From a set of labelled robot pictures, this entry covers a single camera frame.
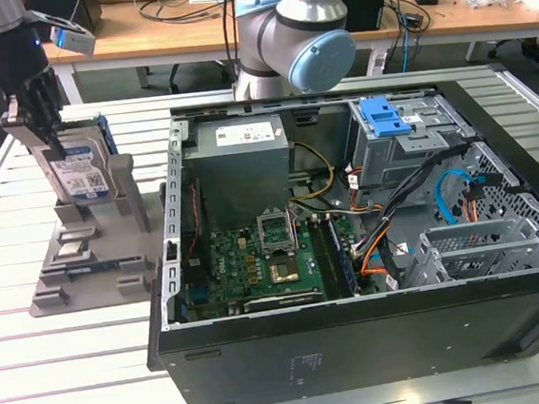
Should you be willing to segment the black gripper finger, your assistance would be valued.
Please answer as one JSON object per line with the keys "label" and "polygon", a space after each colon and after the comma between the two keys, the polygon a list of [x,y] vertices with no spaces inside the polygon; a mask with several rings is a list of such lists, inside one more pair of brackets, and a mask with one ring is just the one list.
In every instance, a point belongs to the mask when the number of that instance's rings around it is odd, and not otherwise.
{"label": "black gripper finger", "polygon": [[60,141],[59,133],[64,129],[64,123],[60,120],[50,123],[37,123],[35,132],[39,138],[42,154],[46,161],[59,161],[66,157],[63,144]]}

